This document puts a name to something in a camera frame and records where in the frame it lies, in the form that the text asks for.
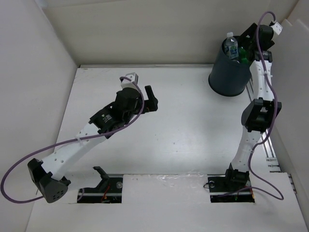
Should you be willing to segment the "green plastic bottle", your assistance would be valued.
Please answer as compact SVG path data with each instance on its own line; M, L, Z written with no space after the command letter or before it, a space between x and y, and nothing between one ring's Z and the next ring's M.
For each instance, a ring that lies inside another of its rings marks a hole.
M242 64L251 64L252 53L247 51L244 47L238 48L239 62Z

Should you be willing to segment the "blue green label water bottle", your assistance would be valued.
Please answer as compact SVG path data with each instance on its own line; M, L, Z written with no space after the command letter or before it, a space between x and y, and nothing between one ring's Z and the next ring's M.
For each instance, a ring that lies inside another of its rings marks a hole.
M224 41L224 52L225 55L231 60L236 60L239 57L238 42L234 37L233 32L228 32L226 34L226 39Z

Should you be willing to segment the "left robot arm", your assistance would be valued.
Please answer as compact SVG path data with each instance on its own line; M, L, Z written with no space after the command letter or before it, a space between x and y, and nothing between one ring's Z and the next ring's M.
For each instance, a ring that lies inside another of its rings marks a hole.
M92 148L127 126L133 116L158 110L158 100L151 86L145 86L145 91L148 96L145 101L135 88L125 87L118 91L115 101L91 116L72 142L42 160L33 158L28 162L30 177L48 203L58 201L71 189L107 191L110 178L101 167L93 168L99 175L92 178L91 184L89 180L82 184L80 177L70 174L69 169Z

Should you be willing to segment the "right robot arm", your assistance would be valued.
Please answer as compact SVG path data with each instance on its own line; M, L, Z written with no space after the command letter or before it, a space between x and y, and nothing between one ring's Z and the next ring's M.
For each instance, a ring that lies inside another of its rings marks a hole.
M241 116L243 132L235 157L226 170L223 187L226 192L247 190L251 160L255 148L261 144L264 132L270 132L279 114L282 103L277 100L271 85L273 37L278 36L282 26L278 22L267 25L252 25L239 38L245 46L253 80L253 99Z

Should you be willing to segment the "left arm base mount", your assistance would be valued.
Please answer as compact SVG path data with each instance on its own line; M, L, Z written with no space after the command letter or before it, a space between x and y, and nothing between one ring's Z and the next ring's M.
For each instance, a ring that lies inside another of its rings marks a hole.
M123 174L107 174L101 167L93 168L100 180L93 188L79 189L77 203L121 203Z

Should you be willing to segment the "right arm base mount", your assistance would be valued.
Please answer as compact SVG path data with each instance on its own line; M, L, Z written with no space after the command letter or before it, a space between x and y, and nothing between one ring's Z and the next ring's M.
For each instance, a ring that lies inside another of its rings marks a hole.
M208 175L203 188L209 189L211 203L255 203L249 172L231 168L225 174Z

